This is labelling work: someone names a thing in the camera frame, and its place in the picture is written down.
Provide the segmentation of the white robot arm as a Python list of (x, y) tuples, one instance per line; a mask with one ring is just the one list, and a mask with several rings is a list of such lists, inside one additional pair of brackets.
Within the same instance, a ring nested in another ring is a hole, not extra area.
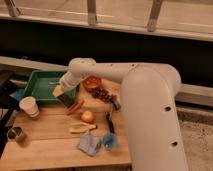
[(54, 94), (62, 96), (89, 76), (121, 85), (121, 110), (132, 171), (189, 171), (175, 105), (181, 78), (174, 67), (74, 58)]

